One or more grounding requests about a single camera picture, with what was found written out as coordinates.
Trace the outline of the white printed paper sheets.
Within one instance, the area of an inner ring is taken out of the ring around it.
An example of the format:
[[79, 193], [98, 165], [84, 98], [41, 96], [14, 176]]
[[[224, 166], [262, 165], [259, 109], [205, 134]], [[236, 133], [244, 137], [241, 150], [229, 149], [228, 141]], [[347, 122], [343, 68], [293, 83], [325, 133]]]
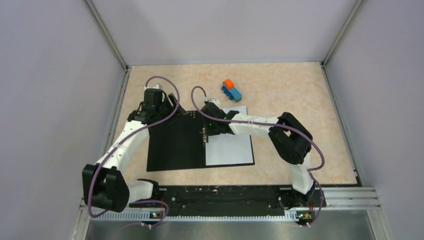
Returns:
[[205, 166], [207, 168], [253, 166], [252, 138], [246, 134], [219, 134], [207, 137]]

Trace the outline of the teal and black folder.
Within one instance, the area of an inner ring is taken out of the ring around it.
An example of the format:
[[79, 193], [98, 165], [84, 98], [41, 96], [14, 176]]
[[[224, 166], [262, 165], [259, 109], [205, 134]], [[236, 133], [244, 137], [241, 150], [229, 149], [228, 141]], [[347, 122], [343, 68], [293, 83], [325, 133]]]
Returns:
[[147, 172], [211, 168], [205, 164], [207, 140], [198, 111], [155, 126], [149, 135]]

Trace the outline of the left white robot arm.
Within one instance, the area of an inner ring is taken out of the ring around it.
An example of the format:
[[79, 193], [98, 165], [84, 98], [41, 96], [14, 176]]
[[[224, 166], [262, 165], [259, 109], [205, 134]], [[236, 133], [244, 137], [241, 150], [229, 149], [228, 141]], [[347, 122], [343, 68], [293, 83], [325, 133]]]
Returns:
[[185, 113], [180, 106], [179, 94], [147, 88], [143, 101], [128, 115], [121, 134], [109, 150], [95, 164], [87, 164], [83, 168], [85, 204], [117, 213], [136, 201], [143, 201], [149, 207], [156, 206], [161, 198], [157, 182], [140, 179], [127, 184], [124, 172], [153, 127], [170, 123]]

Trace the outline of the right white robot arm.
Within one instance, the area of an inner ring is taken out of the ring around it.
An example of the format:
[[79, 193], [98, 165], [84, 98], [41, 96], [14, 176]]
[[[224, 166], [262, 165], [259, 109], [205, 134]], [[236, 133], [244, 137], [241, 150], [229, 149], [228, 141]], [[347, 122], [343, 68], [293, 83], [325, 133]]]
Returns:
[[224, 112], [211, 101], [199, 112], [209, 136], [231, 134], [269, 139], [278, 155], [289, 164], [294, 202], [307, 206], [313, 200], [315, 184], [309, 175], [313, 137], [291, 113], [284, 112], [279, 117], [250, 116], [237, 110]]

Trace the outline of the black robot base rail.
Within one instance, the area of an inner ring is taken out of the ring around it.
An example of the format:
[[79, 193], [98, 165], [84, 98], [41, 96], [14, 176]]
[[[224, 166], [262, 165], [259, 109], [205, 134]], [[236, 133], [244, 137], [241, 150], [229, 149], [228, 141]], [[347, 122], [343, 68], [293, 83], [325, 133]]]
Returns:
[[282, 217], [326, 206], [319, 188], [303, 196], [288, 185], [161, 186], [157, 199], [171, 217]]

